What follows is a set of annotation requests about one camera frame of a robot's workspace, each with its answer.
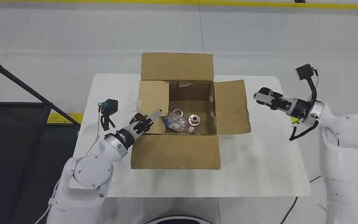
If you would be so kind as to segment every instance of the plastic bottle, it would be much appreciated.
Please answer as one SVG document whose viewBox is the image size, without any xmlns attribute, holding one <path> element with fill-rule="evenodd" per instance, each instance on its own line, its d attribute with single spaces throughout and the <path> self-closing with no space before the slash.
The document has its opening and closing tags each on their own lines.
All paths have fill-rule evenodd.
<svg viewBox="0 0 358 224">
<path fill-rule="evenodd" d="M 194 127 L 189 124 L 187 119 L 185 119 L 182 114 L 180 115 L 175 113 L 176 111 L 178 111 L 178 109 L 174 110 L 163 118 L 164 125 L 171 130 L 175 130 L 176 132 L 187 131 L 189 133 L 192 133 L 194 131 Z"/>
</svg>

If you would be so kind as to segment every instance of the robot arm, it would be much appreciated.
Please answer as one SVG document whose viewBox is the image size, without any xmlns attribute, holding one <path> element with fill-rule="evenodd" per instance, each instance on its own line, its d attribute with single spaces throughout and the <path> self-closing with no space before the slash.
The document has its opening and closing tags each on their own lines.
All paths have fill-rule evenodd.
<svg viewBox="0 0 358 224">
<path fill-rule="evenodd" d="M 147 132 L 153 121 L 161 115 L 160 110 L 150 116 L 137 113 L 127 127 L 112 133 L 109 124 L 114 124 L 109 116 L 117 111 L 117 101 L 107 100 L 100 103 L 99 107 L 102 112 L 101 124 L 105 131 L 104 139 L 99 142 L 100 153 L 78 159 L 70 158 L 67 161 L 57 189 L 49 200 L 47 223 L 96 223 L 113 176 L 112 163 L 121 161 L 128 148 Z M 87 189 L 70 188 L 71 179 Z"/>
<path fill-rule="evenodd" d="M 317 71 L 306 64 L 296 69 L 299 79 L 308 81 L 312 91 L 309 101 L 288 99 L 268 88 L 254 94 L 257 103 L 281 110 L 300 119 L 309 128 L 290 141 L 300 138 L 319 124 L 322 127 L 321 170 L 327 191 L 327 224 L 358 223 L 358 115 L 334 116 L 327 104 L 317 101 L 311 76 Z"/>
</svg>

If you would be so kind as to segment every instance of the floor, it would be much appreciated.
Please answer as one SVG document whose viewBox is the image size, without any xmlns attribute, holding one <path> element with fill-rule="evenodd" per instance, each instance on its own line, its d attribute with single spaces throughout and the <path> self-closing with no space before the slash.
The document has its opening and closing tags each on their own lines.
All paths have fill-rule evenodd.
<svg viewBox="0 0 358 224">
<path fill-rule="evenodd" d="M 140 73 L 142 52 L 214 55 L 215 74 L 276 76 L 306 98 L 294 68 L 317 66 L 318 99 L 358 112 L 358 11 L 133 4 L 0 4 L 0 62 L 68 113 L 82 113 L 97 73 Z M 0 76 L 0 101 L 36 101 Z M 299 140 L 309 178 L 320 175 L 318 132 Z M 322 179 L 286 224 L 324 223 Z M 110 198 L 101 223 L 140 224 L 163 214 L 212 223 L 280 223 L 294 198 Z"/>
</svg>

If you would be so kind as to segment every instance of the table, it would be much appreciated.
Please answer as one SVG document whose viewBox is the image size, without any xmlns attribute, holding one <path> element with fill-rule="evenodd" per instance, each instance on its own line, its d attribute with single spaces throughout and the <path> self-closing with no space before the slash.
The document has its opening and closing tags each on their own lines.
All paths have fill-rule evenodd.
<svg viewBox="0 0 358 224">
<path fill-rule="evenodd" d="M 251 133 L 220 135 L 221 170 L 132 170 L 131 148 L 114 163 L 108 197 L 251 197 L 307 196 L 310 185 L 297 141 L 290 142 L 290 118 L 257 104 L 261 87 L 282 92 L 276 77 L 215 76 L 215 81 L 245 80 Z M 98 102 L 117 99 L 111 116 L 118 128 L 135 114 L 139 74 L 98 74 L 93 79 L 74 157 L 83 156 L 96 138 Z M 96 143 L 91 152 L 97 151 Z M 80 188 L 72 181 L 71 187 Z"/>
</svg>

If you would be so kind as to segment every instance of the open cardboard box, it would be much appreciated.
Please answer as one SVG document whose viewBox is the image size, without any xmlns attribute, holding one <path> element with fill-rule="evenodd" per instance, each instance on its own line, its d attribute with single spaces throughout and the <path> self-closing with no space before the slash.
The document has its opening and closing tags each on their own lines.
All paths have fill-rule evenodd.
<svg viewBox="0 0 358 224">
<path fill-rule="evenodd" d="M 218 134 L 251 131 L 244 80 L 214 82 L 211 54 L 143 53 L 139 112 L 177 108 L 200 125 L 179 133 L 156 120 L 133 145 L 132 169 L 220 169 Z"/>
</svg>

